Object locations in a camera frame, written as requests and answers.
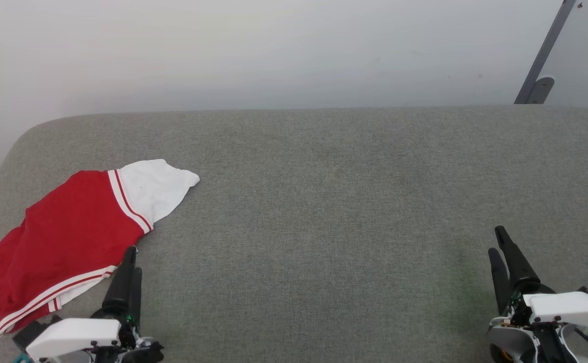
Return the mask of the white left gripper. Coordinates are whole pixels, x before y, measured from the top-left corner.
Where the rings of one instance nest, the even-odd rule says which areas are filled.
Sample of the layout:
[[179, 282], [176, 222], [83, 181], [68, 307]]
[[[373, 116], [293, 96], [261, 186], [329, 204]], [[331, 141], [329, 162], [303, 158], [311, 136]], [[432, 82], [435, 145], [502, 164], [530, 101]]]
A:
[[114, 271], [102, 309], [88, 319], [52, 317], [26, 328], [31, 362], [161, 362], [163, 345], [140, 335], [143, 272], [129, 246]]

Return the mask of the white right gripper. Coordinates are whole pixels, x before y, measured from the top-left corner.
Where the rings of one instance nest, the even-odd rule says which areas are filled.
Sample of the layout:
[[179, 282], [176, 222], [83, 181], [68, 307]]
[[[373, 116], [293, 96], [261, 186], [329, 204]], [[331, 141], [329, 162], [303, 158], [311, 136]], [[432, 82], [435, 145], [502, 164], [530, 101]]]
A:
[[506, 362], [588, 362], [566, 341], [575, 333], [588, 343], [588, 292], [524, 294], [540, 278], [505, 227], [494, 228], [499, 250], [489, 248], [497, 312], [505, 314]]

